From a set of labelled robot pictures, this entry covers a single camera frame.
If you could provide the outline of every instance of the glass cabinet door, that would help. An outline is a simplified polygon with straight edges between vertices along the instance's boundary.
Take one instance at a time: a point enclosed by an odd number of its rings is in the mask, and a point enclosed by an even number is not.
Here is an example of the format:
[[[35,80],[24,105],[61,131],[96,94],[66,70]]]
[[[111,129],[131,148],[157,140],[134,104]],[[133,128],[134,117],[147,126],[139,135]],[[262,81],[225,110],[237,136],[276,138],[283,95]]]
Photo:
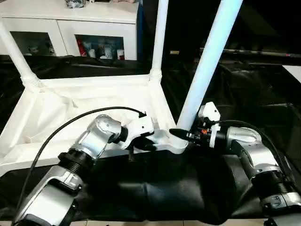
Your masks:
[[[79,53],[82,57],[100,59],[125,59],[122,37],[75,35]]]
[[[56,20],[2,18],[2,21],[24,55],[57,57],[67,55]],[[2,40],[0,54],[8,54]]]
[[[10,32],[23,55],[56,56],[48,33]]]
[[[136,24],[58,20],[58,25],[69,55],[137,60]]]

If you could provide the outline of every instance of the red bottle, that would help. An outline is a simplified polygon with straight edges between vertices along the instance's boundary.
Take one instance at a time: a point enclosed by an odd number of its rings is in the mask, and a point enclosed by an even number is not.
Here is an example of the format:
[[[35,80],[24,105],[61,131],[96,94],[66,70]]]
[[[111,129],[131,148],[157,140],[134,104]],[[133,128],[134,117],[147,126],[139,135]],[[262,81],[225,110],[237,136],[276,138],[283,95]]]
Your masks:
[[[77,45],[79,46],[79,53],[82,57],[86,57],[87,56],[87,52],[83,46],[83,42],[80,39],[77,39]]]

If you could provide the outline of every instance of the white pvc pipe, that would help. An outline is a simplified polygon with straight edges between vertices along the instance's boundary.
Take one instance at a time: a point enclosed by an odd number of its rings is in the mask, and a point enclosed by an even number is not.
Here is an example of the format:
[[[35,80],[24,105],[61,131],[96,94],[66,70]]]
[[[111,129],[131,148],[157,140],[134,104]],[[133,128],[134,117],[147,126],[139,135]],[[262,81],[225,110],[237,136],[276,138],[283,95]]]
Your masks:
[[[190,130],[243,0],[221,0],[177,128]]]
[[[159,79],[161,79],[161,64],[162,64],[162,56],[163,56],[167,10],[168,10],[168,0],[159,0],[154,51],[153,51],[152,65],[150,71],[151,76],[154,77],[159,76]]]
[[[5,25],[0,17],[0,38],[10,55],[10,58],[14,62],[17,70],[20,73],[23,85],[31,90],[36,89],[39,86],[39,79],[35,73],[33,73],[27,64],[24,56],[22,55],[19,47],[17,46],[11,33],[5,28]]]

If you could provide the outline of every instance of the plastic bag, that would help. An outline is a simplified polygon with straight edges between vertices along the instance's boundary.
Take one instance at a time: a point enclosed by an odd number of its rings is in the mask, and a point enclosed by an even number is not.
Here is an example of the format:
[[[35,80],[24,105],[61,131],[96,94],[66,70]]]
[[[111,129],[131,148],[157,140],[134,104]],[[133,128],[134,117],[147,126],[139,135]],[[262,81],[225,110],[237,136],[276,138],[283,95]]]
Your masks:
[[[86,0],[65,0],[68,8],[81,8],[86,5]]]

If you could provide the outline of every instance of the white frame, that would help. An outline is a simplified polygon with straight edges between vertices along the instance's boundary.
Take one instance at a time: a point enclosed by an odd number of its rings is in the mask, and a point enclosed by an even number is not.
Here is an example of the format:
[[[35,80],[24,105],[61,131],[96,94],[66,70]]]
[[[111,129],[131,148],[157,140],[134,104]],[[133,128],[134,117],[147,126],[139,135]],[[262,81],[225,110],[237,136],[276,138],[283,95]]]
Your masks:
[[[56,20],[3,18],[5,27],[11,32],[45,32],[48,33],[57,57],[67,55],[67,51]],[[7,55],[6,48],[0,48],[0,54]]]
[[[135,24],[115,24],[90,21],[58,20],[68,55],[80,56],[75,35],[122,37],[126,60],[137,59],[137,36]]]
[[[198,68],[196,70],[196,74],[192,81],[192,85],[190,87],[189,93],[186,97],[184,107],[182,109],[179,121],[177,123],[177,128],[181,129],[190,129],[190,126],[195,118],[196,113],[201,105],[203,96],[209,85],[209,82],[213,76],[215,68],[217,66],[218,60],[221,57],[222,50],[224,45],[228,39],[236,16],[239,12],[241,3],[243,0],[222,0],[217,11],[216,17],[214,19],[214,23],[212,29],[209,33],[209,37],[207,39],[207,43],[205,45],[204,52],[202,54],[202,58],[198,64]],[[155,35],[155,43],[154,43],[154,53],[153,53],[153,62],[152,62],[152,69],[150,74],[144,75],[143,77],[146,79],[147,91],[151,97],[151,103],[158,121],[159,125],[159,134],[157,137],[157,147],[158,150],[170,150],[173,153],[180,154],[182,153],[188,142],[183,141],[175,136],[169,134],[169,129],[174,128],[175,123],[171,116],[170,109],[168,107],[166,98],[164,96],[162,87],[160,85],[162,73],[161,73],[161,63],[162,63],[162,54],[163,54],[163,46],[164,46],[164,38],[165,38],[165,28],[166,28],[166,18],[167,18],[167,9],[168,9],[168,0],[159,0],[158,4],[158,14],[157,14],[157,25],[156,25],[156,35]],[[59,21],[60,28],[63,31],[63,34],[67,36],[73,37],[73,44],[75,42],[74,34],[87,34],[90,31],[91,35],[104,35],[104,36],[118,36],[117,31],[115,29],[109,29],[108,33],[100,33],[101,29],[98,26],[92,25],[93,22],[72,22],[72,21]],[[13,39],[10,32],[8,32],[1,21],[0,18],[0,37],[5,42],[6,46],[8,47],[9,54],[20,72],[21,80],[25,86],[25,93],[29,92],[31,97],[30,99],[37,96],[43,88],[51,88],[51,84],[55,86],[60,86],[64,88],[63,81],[67,81],[66,79],[53,79],[50,82],[48,80],[39,80],[38,77],[30,70],[28,64],[26,63],[24,56],[22,55],[21,51],[19,50],[15,40]],[[109,80],[114,81],[114,84],[122,82],[123,79],[131,82],[134,77],[141,77],[141,75],[134,75],[134,76],[116,76],[116,78],[109,78]],[[78,86],[83,85],[82,82],[86,81],[87,84],[95,84],[95,81],[103,83],[104,80],[108,78],[105,77],[95,77],[95,78],[80,78],[80,79],[72,79],[71,86]],[[25,101],[23,98],[20,99],[16,108],[14,109],[12,116],[8,120],[0,139],[3,140],[3,145],[11,146],[14,140],[12,139],[12,132],[11,130],[14,129],[14,123],[19,121],[18,125],[20,126],[22,122],[25,122],[27,119],[22,116],[23,112],[30,111],[29,107],[25,106]],[[21,126],[17,129],[17,132],[20,132],[24,127]],[[11,156],[16,153],[10,153],[9,162],[3,162],[0,166],[0,176],[8,170],[12,169],[21,169],[29,167],[34,158],[37,150],[31,149],[30,152],[26,152],[26,161],[19,161],[17,156]],[[41,165],[48,165],[53,164],[53,161],[57,161],[56,155],[53,152],[46,153],[46,157],[43,162],[39,161],[38,164]]]

